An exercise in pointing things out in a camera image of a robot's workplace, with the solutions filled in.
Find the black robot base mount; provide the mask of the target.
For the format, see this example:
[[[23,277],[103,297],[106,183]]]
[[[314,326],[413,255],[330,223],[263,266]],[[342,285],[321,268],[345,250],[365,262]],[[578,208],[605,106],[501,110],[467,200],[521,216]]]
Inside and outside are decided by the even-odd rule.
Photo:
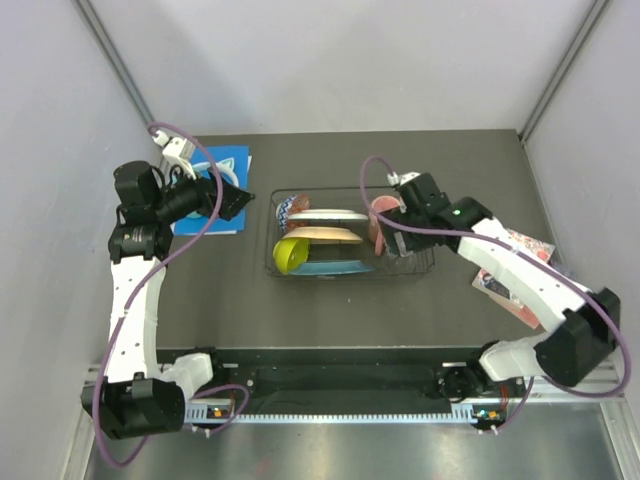
[[[214,385],[249,391],[257,415],[446,413],[464,400],[524,395],[521,380],[497,384],[465,373],[474,347],[206,348]]]

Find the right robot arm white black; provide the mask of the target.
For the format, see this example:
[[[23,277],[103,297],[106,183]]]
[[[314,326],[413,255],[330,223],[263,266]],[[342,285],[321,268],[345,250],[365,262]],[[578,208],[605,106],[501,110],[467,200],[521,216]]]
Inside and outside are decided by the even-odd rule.
[[[594,293],[550,268],[484,205],[471,197],[450,201],[428,173],[390,173],[387,180],[401,198],[380,224],[389,253],[404,257],[447,246],[506,287],[544,329],[485,346],[466,372],[474,393],[490,395],[503,381],[522,376],[575,387],[616,349],[612,330],[619,324],[620,300],[612,291]]]

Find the clear drinking glass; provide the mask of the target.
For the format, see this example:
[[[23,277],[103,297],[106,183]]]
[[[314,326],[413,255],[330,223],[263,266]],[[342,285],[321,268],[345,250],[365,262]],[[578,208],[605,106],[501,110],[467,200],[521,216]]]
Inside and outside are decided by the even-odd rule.
[[[387,274],[405,275],[414,272],[416,268],[416,257],[414,255],[398,257],[391,255],[390,252],[385,249],[384,253],[380,256],[380,264],[382,270]]]

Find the lime green bowl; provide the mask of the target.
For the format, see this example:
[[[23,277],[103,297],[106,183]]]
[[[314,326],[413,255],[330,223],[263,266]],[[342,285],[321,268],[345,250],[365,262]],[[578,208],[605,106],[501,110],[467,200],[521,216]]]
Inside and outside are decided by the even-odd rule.
[[[309,257],[310,240],[300,237],[283,238],[279,240],[272,252],[277,270],[288,275],[305,263]]]

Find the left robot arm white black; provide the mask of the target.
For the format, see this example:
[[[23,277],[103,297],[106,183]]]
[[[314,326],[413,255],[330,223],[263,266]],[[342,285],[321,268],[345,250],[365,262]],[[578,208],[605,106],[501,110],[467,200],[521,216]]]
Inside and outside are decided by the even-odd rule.
[[[179,166],[171,182],[159,174],[146,161],[114,171],[120,203],[108,242],[113,280],[108,354],[101,379],[81,394],[84,410],[110,439],[174,432],[197,390],[216,396],[227,382],[225,370],[208,353],[190,353],[160,368],[159,298],[167,262],[176,256],[173,224],[193,212],[231,220],[255,196],[212,174],[189,176]]]

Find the teal scalloped plate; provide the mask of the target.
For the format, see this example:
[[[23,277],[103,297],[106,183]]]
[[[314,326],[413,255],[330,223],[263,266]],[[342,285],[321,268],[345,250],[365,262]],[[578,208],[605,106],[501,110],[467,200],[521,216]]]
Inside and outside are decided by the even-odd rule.
[[[359,260],[305,262],[290,270],[289,275],[310,277],[334,277],[373,272],[374,268]]]

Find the watermelon pattern plate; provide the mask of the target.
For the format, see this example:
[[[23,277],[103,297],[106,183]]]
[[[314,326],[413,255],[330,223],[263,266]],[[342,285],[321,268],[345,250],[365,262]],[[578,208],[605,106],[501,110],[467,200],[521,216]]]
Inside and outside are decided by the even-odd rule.
[[[290,214],[287,222],[311,222],[311,221],[335,221],[335,222],[359,222],[368,221],[366,214],[357,213],[346,209],[307,209]]]

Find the peach bird plate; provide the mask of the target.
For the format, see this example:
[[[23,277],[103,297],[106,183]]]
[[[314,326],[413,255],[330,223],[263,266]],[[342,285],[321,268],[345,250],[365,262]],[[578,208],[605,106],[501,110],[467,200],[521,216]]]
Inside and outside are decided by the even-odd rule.
[[[301,238],[312,243],[352,244],[363,242],[363,238],[353,231],[342,227],[305,226],[286,233],[282,239]]]

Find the orange blue patterned bowl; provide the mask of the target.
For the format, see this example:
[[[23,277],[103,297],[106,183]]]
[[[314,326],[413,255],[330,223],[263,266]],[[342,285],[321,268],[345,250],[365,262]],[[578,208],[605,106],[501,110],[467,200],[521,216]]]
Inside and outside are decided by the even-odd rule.
[[[311,207],[311,201],[306,194],[296,194],[288,196],[276,207],[276,220],[280,230],[286,234],[296,228],[307,225],[304,221],[291,220],[290,216]]]

